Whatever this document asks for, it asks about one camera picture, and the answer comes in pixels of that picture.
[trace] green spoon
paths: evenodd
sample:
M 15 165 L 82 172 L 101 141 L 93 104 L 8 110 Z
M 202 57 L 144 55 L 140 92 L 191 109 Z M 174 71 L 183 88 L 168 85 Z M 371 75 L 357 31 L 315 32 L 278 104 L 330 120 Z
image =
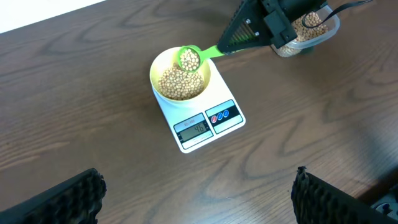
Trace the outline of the green spoon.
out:
M 183 54 L 188 49 L 191 49 L 191 51 L 193 51 L 194 53 L 197 53 L 199 55 L 199 66 L 197 66 L 197 68 L 193 69 L 192 71 L 184 69 L 184 70 L 186 70 L 188 72 L 197 71 L 200 68 L 200 66 L 202 65 L 202 63 L 208 58 L 220 57 L 220 56 L 224 56 L 225 55 L 225 54 L 221 53 L 218 50 L 217 45 L 214 45 L 214 46 L 210 47 L 209 49 L 206 49 L 206 50 L 203 50 L 203 51 L 200 50 L 200 48 L 198 46 L 195 46 L 195 45 L 182 46 L 181 49 L 177 53 L 177 62 L 178 62 L 178 65 L 181 68 L 182 68 L 181 54 Z

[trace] yellow bowl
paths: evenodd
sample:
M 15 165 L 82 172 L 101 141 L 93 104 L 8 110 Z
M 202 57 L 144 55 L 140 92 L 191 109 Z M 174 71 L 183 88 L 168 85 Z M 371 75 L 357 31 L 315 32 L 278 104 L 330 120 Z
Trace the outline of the yellow bowl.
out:
M 150 82 L 152 83 L 152 87 L 154 90 L 165 100 L 175 103 L 175 104 L 186 104 L 186 103 L 193 103 L 194 101 L 201 100 L 201 96 L 203 93 L 206 92 L 206 88 L 210 83 L 211 80 L 211 71 L 208 61 L 205 60 L 201 67 L 197 70 L 199 75 L 203 77 L 204 86 L 203 91 L 199 93 L 197 96 L 190 98 L 188 100 L 173 100 L 167 98 L 159 91 L 159 79 L 163 75 L 164 71 L 168 68 L 171 68 L 173 64 L 177 63 L 177 54 L 180 47 L 174 47 L 168 50 L 163 51 L 160 55 L 158 55 L 152 65 L 150 66 Z

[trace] brown wood surface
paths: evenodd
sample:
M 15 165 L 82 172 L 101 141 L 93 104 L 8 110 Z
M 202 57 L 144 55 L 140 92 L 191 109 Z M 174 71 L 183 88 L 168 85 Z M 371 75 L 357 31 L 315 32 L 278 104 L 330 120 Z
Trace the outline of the brown wood surface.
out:
M 179 151 L 150 64 L 215 44 L 239 2 L 108 0 L 1 34 L 0 210 L 95 167 L 99 223 L 295 223 L 297 166 L 355 197 L 394 170 L 396 0 L 342 12 L 312 54 L 216 58 L 247 123 Z

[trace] white scale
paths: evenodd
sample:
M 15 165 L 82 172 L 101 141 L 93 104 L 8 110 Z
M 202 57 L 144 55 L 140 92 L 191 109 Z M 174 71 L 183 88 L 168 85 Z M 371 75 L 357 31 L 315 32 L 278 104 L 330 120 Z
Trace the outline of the white scale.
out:
M 192 152 L 240 127 L 246 119 L 216 65 L 208 60 L 211 83 L 200 103 L 176 105 L 154 94 L 183 153 Z

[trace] container of beans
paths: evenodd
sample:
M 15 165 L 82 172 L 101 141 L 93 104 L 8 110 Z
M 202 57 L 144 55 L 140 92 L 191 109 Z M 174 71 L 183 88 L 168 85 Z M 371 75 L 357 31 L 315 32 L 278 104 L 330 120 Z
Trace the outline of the container of beans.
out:
M 325 6 L 317 12 L 309 14 L 306 17 L 305 22 L 307 25 L 315 26 L 326 19 L 332 11 L 333 10 L 331 10 L 329 6 Z M 314 29 L 305 28 L 301 23 L 302 17 L 292 23 L 293 28 L 297 33 L 297 38 L 295 40 L 287 43 L 279 49 L 276 49 L 273 45 L 271 46 L 275 53 L 281 57 L 291 57 L 300 53 L 303 49 L 313 47 L 330 37 L 333 37 L 340 28 L 340 20 L 336 15 Z
M 210 66 L 205 60 L 195 72 L 187 72 L 177 63 L 180 47 L 165 50 L 150 67 L 150 82 L 165 101 L 178 105 L 199 103 L 211 80 Z

